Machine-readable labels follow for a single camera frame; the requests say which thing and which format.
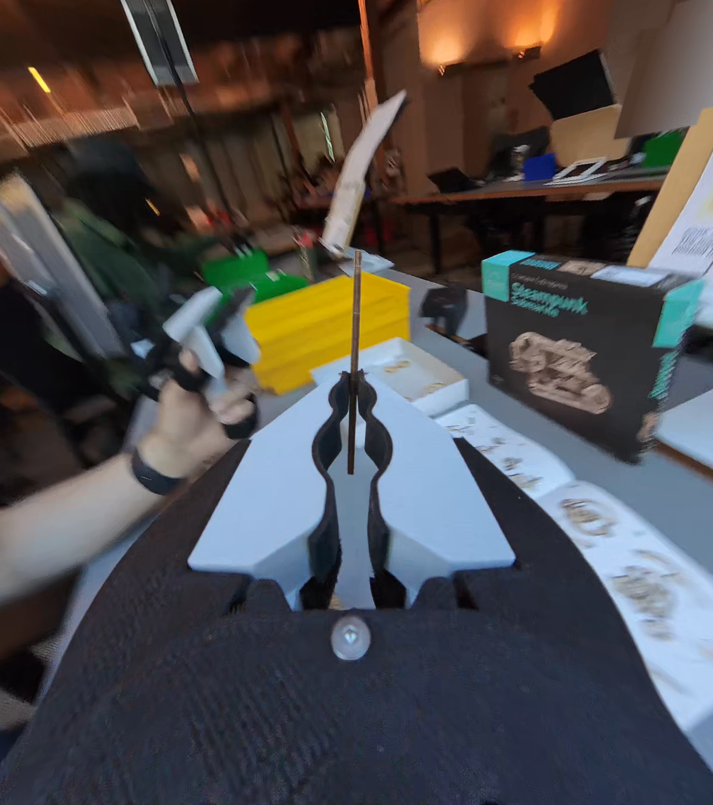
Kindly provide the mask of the open instruction booklet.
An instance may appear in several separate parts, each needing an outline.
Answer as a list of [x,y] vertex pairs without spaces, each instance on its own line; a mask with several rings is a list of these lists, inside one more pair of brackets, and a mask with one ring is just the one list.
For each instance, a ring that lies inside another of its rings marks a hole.
[[655,688],[690,732],[713,714],[713,576],[542,445],[475,404],[435,418],[536,502],[579,549],[619,610]]

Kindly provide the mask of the curved white paper sheet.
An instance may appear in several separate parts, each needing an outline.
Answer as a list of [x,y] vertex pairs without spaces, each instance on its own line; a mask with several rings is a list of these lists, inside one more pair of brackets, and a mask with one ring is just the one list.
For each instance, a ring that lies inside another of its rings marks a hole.
[[320,243],[332,257],[344,257],[362,207],[366,179],[379,146],[400,115],[407,92],[402,89],[368,116],[343,162]]

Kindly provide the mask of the white cardboard box tray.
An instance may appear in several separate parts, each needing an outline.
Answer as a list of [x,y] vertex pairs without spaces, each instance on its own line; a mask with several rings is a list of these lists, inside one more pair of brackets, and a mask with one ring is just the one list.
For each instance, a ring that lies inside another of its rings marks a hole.
[[468,403],[469,383],[457,370],[409,340],[396,337],[363,349],[359,368],[430,418]]

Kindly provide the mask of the thin wooden stick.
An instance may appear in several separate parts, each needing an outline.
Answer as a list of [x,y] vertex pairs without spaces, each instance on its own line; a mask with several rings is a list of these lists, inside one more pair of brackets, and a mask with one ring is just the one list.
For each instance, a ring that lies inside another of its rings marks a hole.
[[354,474],[356,453],[356,428],[358,414],[359,357],[362,317],[362,257],[363,252],[356,249],[353,257],[352,309],[351,309],[351,349],[349,363],[349,419],[347,473]]

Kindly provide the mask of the person's left forearm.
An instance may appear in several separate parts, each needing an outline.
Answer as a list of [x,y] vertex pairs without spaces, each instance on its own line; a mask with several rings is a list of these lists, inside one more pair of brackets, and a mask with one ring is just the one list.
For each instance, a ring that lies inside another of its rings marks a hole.
[[120,455],[0,508],[0,604],[78,569],[161,502]]

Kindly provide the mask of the black model kit box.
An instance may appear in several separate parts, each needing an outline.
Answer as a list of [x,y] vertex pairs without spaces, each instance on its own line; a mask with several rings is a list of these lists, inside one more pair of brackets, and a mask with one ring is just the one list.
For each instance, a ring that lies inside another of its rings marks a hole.
[[653,445],[703,280],[506,250],[482,261],[489,383],[630,465]]

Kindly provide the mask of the green plastic bin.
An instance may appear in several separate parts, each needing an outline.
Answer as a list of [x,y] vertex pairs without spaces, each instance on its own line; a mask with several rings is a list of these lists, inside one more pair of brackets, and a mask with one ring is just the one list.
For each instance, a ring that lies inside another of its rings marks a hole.
[[280,269],[263,249],[210,260],[202,265],[200,273],[204,282],[219,290],[225,299],[242,287],[251,287],[254,304],[285,296],[310,285],[306,278],[287,274]]

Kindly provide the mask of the long wooden table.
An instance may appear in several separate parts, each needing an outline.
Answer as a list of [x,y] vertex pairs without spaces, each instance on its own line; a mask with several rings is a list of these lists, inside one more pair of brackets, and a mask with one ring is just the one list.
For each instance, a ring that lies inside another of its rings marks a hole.
[[668,174],[667,168],[651,168],[613,172],[574,184],[500,182],[458,193],[399,196],[391,202],[428,219],[432,266],[438,275],[442,273],[441,220],[445,216],[463,216],[481,225],[476,239],[486,249],[500,244],[514,249],[531,245],[544,253],[546,223],[552,216],[581,216],[582,231],[593,239],[615,234],[633,246],[646,217],[638,202],[651,207]]

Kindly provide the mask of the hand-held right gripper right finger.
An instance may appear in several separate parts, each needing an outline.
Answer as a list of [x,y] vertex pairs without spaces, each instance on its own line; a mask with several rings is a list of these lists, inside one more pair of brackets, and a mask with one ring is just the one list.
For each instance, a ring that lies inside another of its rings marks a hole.
[[516,557],[458,440],[360,372],[364,452],[374,464],[367,525],[372,578],[411,606],[430,579],[511,568]]

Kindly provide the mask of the yellow plastic bin stack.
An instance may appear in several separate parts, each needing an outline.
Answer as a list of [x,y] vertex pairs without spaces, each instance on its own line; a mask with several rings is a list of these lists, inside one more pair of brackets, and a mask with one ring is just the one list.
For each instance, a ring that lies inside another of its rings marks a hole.
[[[289,394],[313,382],[312,370],[351,350],[352,278],[341,276],[256,304],[245,322],[261,357],[252,370],[261,389]],[[410,287],[362,275],[360,347],[410,339]]]

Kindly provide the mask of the black wristwatch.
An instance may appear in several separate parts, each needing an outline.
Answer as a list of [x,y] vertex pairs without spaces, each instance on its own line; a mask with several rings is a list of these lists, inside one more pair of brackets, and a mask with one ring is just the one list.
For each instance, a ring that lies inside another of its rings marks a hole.
[[138,448],[134,448],[130,455],[130,470],[133,478],[141,487],[159,497],[173,493],[186,480],[181,477],[167,476],[147,464],[141,457]]

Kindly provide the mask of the black desk device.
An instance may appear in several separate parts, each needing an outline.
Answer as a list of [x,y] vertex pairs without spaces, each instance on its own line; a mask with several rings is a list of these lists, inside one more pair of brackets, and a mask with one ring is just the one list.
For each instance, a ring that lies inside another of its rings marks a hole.
[[432,287],[422,298],[419,317],[433,332],[459,340],[459,330],[468,308],[468,290],[459,284]]

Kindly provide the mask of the wooden board with paper sheet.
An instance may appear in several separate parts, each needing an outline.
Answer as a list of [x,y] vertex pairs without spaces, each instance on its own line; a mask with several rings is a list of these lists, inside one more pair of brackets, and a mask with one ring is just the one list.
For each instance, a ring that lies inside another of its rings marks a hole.
[[629,267],[703,276],[713,268],[713,146],[699,170],[692,155],[679,153],[658,195],[642,236],[658,240],[633,247]]

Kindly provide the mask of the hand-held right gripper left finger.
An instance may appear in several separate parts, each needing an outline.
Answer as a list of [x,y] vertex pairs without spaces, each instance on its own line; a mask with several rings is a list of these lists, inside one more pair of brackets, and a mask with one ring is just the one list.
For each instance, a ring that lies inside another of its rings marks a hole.
[[324,609],[341,568],[334,482],[343,377],[255,434],[188,558],[192,571],[276,582],[291,609]]

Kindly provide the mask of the person's left hand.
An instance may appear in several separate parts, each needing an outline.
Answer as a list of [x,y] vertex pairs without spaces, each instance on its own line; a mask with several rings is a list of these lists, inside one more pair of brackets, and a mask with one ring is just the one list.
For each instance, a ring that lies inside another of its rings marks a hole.
[[232,433],[256,413],[250,368],[224,368],[224,389],[207,398],[175,379],[160,391],[155,425],[139,443],[140,464],[157,477],[190,479],[216,463],[234,444]]

